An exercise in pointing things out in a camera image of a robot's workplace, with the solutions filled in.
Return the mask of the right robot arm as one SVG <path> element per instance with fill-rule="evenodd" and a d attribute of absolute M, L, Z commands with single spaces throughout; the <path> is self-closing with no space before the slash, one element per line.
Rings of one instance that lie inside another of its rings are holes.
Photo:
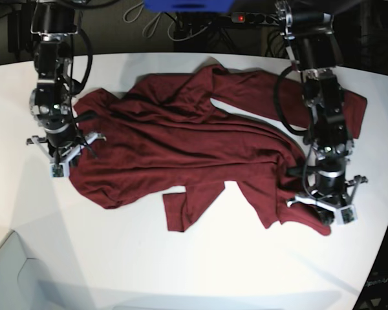
<path fill-rule="evenodd" d="M 80 94 L 91 73 L 93 50 L 81 29 L 83 11 L 88 1 L 37 1 L 30 31 L 39 36 L 34 52 L 38 75 L 30 96 L 30 113 L 43 128 L 45 136 L 32 136 L 27 145 L 36 145 L 48 158 L 53 178 L 66 178 L 77 164 L 83 149 L 104 136 L 99 132 L 84 134 L 78 124 L 97 118 L 93 110 L 75 116 L 72 100 Z M 80 36 L 87 51 L 87 65 L 81 81 L 73 78 L 73 37 Z"/>

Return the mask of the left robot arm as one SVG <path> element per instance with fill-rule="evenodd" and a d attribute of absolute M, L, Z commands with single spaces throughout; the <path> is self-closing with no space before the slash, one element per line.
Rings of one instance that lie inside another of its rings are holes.
<path fill-rule="evenodd" d="M 334 17 L 289 1 L 277 1 L 275 7 L 292 63 L 275 82 L 275 111 L 290 133 L 303 137 L 304 144 L 310 147 L 307 156 L 314 158 L 313 166 L 304 163 L 287 170 L 289 175 L 301 178 L 304 191 L 286 204 L 311 205 L 324 225 L 345 225 L 357 219 L 354 196 L 359 185 L 368 179 L 360 175 L 351 180 L 345 177 L 354 140 L 343 112 L 344 90 L 332 71 L 340 60 L 332 29 Z M 310 115 L 306 130 L 294 129 L 281 108 L 280 86 L 292 71 L 301 76 L 303 103 Z"/>

